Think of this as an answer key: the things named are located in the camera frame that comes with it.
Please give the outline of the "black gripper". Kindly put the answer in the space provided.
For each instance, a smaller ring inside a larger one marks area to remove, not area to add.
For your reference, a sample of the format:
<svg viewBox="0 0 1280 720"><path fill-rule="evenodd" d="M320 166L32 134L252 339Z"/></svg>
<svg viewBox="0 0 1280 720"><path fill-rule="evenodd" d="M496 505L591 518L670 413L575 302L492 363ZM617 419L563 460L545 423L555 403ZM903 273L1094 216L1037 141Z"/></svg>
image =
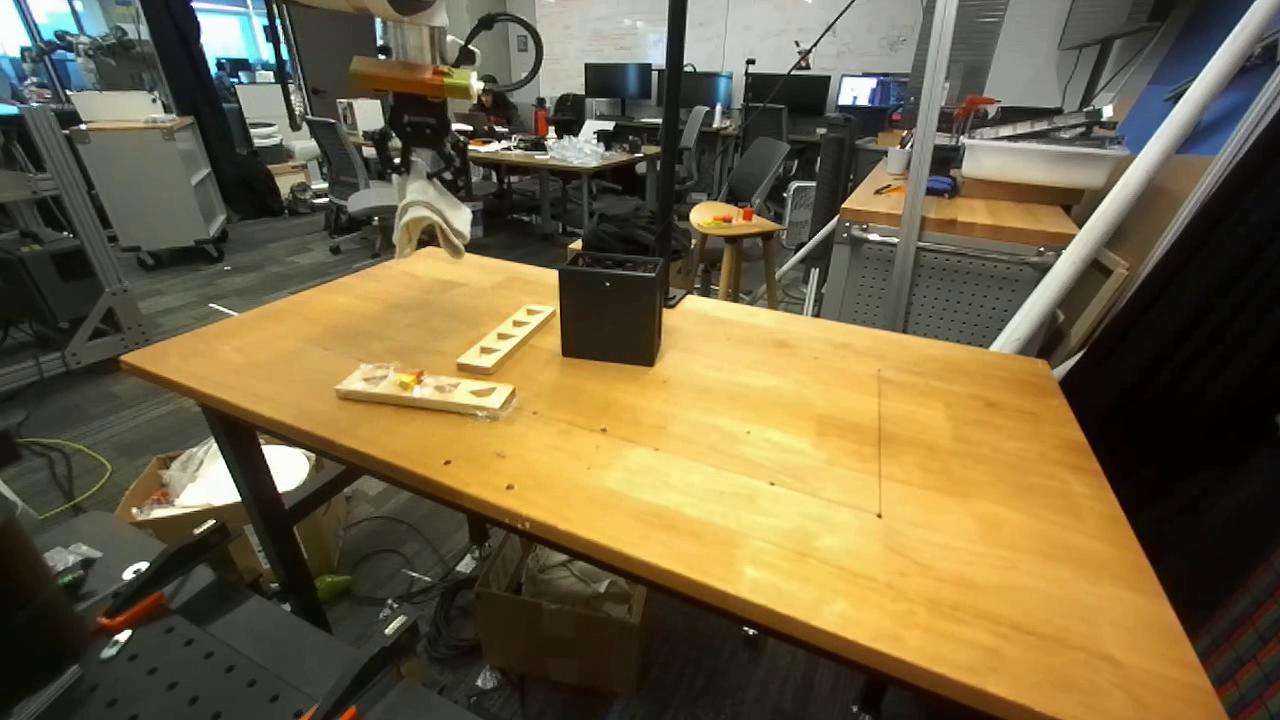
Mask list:
<svg viewBox="0 0 1280 720"><path fill-rule="evenodd" d="M407 178L449 178L454 170L450 120L444 100L396 94L387 125L401 141L401 170Z"/></svg>

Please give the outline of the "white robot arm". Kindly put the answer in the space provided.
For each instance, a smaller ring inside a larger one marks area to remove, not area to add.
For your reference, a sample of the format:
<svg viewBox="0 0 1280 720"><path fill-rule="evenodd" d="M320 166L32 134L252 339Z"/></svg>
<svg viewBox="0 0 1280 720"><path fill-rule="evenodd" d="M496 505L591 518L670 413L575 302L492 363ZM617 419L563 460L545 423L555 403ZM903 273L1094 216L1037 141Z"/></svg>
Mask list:
<svg viewBox="0 0 1280 720"><path fill-rule="evenodd" d="M450 160L449 104L471 95L471 77L444 61L444 0L284 0L284 10L309 104L385 100L401 170L441 178Z"/></svg>

